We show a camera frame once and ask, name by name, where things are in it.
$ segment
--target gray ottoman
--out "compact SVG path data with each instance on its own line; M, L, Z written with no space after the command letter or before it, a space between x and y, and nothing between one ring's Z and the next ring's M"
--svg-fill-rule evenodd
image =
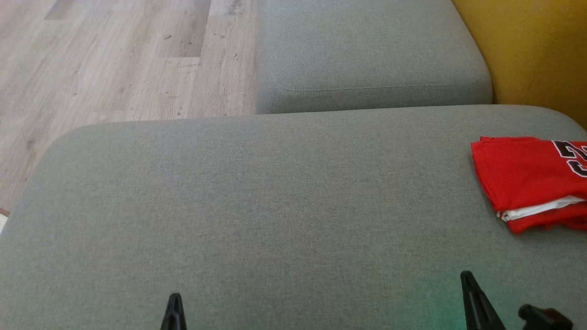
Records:
M0 237L0 329L464 329L471 270L508 329L524 303L587 326L587 235L513 235L479 135L587 140L524 106L90 126L45 154Z
M450 0L264 0L258 113L491 103Z

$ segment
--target white fabric trim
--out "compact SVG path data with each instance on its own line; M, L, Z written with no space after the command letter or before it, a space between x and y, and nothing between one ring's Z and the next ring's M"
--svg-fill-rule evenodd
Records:
M500 211L497 213L497 217L507 222L509 220L520 219L523 217L527 217L529 215L534 215L544 211L553 210L555 208L562 208L582 201L585 200L575 196L566 196L540 205L521 207L516 208L515 210Z

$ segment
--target folded clothing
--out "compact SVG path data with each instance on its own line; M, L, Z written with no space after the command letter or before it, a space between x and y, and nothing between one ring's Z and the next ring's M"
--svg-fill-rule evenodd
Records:
M481 137L471 151L491 206L513 232L587 230L587 142Z

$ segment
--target yellow sofa backrest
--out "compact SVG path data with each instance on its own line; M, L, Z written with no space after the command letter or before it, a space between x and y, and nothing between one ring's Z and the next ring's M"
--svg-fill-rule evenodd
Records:
M587 0L453 0L494 102L548 107L587 129Z

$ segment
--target gray fabric upholstery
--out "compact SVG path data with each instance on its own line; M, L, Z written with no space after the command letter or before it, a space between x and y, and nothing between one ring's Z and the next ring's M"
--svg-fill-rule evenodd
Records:
M45 154L0 237L0 329L464 329L471 270L587 326L587 235L511 234L479 135L587 140L568 117L452 106L90 126Z
M257 113L491 103L451 0L264 0Z

